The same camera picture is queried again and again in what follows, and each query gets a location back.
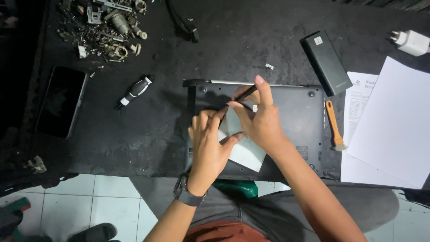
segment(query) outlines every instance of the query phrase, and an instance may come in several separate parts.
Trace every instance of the charger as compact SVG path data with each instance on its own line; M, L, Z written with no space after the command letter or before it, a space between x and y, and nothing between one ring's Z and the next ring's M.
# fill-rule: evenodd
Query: charger
M391 36L390 39L397 44L397 48L413 56L420 56L425 53L430 53L430 38L415 31L408 30L393 31L395 36Z

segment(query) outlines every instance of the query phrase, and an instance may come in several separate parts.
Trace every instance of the white tile floor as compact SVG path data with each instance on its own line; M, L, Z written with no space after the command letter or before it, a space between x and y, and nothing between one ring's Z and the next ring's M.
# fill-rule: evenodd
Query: white tile floor
M256 181L258 195L289 190L282 183ZM430 242L430 209L405 200L395 190L400 212L381 228L366 233L371 242ZM115 239L141 242L157 222L127 177L81 174L50 189L34 187L0 198L0 206L27 197L31 208L18 226L25 235L47 234L64 242L74 233L99 223L118 229Z

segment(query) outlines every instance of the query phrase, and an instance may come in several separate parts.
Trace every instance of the metal parts pile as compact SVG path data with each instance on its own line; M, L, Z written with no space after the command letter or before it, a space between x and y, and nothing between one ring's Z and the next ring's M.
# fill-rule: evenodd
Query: metal parts pile
M148 37L138 27L138 15L145 15L146 9L143 0L63 0L58 4L62 27L57 32L77 46L80 59L96 55L107 62L124 62L129 51L141 51L140 43L130 41Z

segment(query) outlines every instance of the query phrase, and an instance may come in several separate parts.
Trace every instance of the brush bristles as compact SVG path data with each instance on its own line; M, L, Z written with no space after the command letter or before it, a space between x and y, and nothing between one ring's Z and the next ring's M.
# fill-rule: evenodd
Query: brush bristles
M348 146L346 146L342 143L342 144L337 144L334 149L336 151L342 151L342 150L346 150L347 148L348 148Z

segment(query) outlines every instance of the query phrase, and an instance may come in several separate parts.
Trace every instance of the laptop vent grille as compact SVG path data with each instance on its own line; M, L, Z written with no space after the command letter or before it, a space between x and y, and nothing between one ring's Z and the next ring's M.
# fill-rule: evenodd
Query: laptop vent grille
M309 160L309 146L296 146L296 150L300 153L305 161Z

